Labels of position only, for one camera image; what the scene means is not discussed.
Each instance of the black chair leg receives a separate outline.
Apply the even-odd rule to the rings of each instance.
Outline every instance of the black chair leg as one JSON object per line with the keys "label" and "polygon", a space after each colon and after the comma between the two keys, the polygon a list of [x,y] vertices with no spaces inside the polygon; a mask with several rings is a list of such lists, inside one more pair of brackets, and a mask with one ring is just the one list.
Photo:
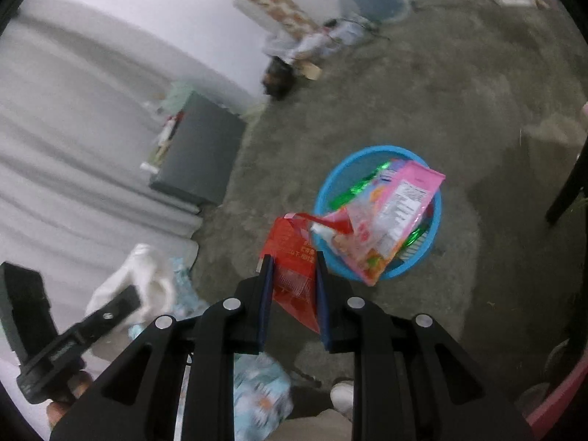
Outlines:
{"label": "black chair leg", "polygon": [[588,178],[588,144],[584,144],[580,157],[576,161],[574,168],[571,170],[571,174],[567,178],[566,183],[563,185],[561,191],[557,195],[555,201],[549,210],[545,214],[545,218],[550,225],[554,225],[555,222],[563,215],[563,213],[570,207],[575,201],[576,197],[584,187],[584,182]]}

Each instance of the white plastic bag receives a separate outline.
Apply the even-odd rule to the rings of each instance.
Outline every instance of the white plastic bag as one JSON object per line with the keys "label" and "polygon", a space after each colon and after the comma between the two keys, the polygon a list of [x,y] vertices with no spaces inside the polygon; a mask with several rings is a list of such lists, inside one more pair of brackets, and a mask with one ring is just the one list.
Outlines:
{"label": "white plastic bag", "polygon": [[355,21],[343,20],[337,23],[330,32],[329,36],[334,40],[339,40],[346,46],[357,43],[364,34],[363,26]]}
{"label": "white plastic bag", "polygon": [[298,41],[285,31],[280,31],[277,35],[269,35],[266,38],[262,51],[268,56],[277,56],[286,60],[290,51],[297,46]]}
{"label": "white plastic bag", "polygon": [[139,295],[140,308],[129,315],[116,331],[131,325],[148,325],[159,315],[171,312],[176,301],[173,269],[167,256],[147,244],[138,244],[122,267],[108,277],[93,293],[86,307],[86,315],[110,302],[129,285]]}

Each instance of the white sneaker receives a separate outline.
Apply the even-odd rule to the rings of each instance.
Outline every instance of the white sneaker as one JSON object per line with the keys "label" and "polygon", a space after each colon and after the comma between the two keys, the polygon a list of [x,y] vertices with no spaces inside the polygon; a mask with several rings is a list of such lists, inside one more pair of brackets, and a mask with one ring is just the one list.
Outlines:
{"label": "white sneaker", "polygon": [[331,389],[333,408],[350,421],[354,415],[354,383],[341,381]]}

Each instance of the blue plastic basin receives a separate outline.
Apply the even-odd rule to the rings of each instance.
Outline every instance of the blue plastic basin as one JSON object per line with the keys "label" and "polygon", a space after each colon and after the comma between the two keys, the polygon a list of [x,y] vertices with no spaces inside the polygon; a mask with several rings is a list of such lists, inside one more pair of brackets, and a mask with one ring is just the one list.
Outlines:
{"label": "blue plastic basin", "polygon": [[[316,198],[315,203],[315,214],[323,215],[331,212],[329,209],[329,203],[338,195],[347,191],[350,187],[356,184],[362,178],[370,175],[371,172],[377,168],[377,166],[383,164],[393,157],[402,159],[413,159],[416,162],[428,167],[427,163],[422,160],[419,156],[412,153],[407,149],[396,146],[372,146],[367,147],[355,154],[351,154],[347,159],[343,160],[333,172],[329,174],[325,183],[319,191],[319,195]],[[433,220],[431,221],[431,227],[427,238],[419,249],[413,254],[410,259],[400,265],[392,262],[390,266],[380,276],[380,280],[387,280],[393,277],[398,277],[400,274],[405,273],[415,263],[422,259],[427,252],[430,250],[434,238],[437,235],[439,229],[439,223],[441,222],[441,192],[437,191],[433,198]],[[317,250],[323,251],[325,254],[325,261],[333,272],[339,274],[342,277],[351,280],[361,281],[358,275],[356,275],[346,263],[340,259],[339,256],[335,255],[330,250],[327,243],[313,234],[313,241]]]}

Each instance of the pink object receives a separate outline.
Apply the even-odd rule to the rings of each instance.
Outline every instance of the pink object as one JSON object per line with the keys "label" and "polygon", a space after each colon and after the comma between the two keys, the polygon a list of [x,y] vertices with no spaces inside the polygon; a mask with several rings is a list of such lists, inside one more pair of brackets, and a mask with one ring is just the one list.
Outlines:
{"label": "pink object", "polygon": [[336,234],[333,246],[367,285],[376,284],[444,179],[409,160],[387,183],[370,184],[345,206],[354,231]]}
{"label": "pink object", "polygon": [[537,440],[542,439],[560,419],[571,400],[576,395],[588,373],[588,352],[577,363],[571,373],[564,379],[551,395],[527,417]]}

